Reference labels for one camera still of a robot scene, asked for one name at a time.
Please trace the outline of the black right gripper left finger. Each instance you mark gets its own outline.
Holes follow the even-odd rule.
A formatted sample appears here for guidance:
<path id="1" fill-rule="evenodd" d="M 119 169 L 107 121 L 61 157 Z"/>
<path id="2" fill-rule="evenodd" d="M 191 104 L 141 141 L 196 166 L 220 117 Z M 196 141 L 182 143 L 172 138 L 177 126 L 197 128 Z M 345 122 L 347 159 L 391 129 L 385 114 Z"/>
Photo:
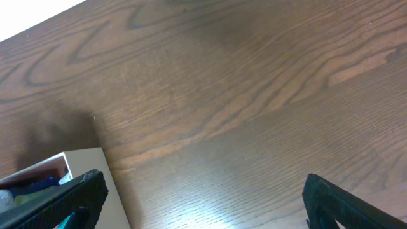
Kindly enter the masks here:
<path id="1" fill-rule="evenodd" d="M 90 170 L 1 213 L 1 228 L 48 229 L 68 219 L 68 228 L 94 229 L 108 192 L 103 173 Z"/>

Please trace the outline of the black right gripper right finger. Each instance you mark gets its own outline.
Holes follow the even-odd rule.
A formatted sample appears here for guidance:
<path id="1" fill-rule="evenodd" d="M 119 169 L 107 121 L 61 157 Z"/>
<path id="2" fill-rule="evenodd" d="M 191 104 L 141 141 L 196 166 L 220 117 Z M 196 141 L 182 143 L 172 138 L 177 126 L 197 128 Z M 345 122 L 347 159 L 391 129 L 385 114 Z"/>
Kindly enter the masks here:
<path id="1" fill-rule="evenodd" d="M 406 229 L 406 223 L 339 186 L 309 174 L 302 191 L 309 229 Z"/>

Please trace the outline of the green white soap packet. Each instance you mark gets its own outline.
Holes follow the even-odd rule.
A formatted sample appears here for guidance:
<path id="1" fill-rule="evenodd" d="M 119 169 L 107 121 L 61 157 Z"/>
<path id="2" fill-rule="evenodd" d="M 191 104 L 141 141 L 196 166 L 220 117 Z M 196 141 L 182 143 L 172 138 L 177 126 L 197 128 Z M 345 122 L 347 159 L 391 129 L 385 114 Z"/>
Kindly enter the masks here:
<path id="1" fill-rule="evenodd" d="M 72 175 L 70 173 L 67 173 L 66 175 L 64 175 L 59 181 L 58 184 L 59 185 L 63 185 L 65 183 L 68 183 L 69 181 L 73 180 Z"/>

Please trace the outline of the blue disposable razor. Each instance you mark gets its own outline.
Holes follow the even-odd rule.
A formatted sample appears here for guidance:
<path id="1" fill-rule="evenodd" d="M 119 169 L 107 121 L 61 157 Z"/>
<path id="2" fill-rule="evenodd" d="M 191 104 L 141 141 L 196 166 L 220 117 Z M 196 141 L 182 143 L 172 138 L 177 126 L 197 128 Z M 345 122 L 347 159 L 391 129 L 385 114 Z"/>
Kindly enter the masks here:
<path id="1" fill-rule="evenodd" d="M 11 188 L 7 188 L 8 191 L 11 192 L 11 194 L 16 197 L 19 195 L 28 195 L 31 193 L 35 193 L 44 189 L 47 189 L 52 186 L 58 186 L 59 185 L 59 179 L 55 176 L 28 184 L 26 186 L 14 186 Z"/>

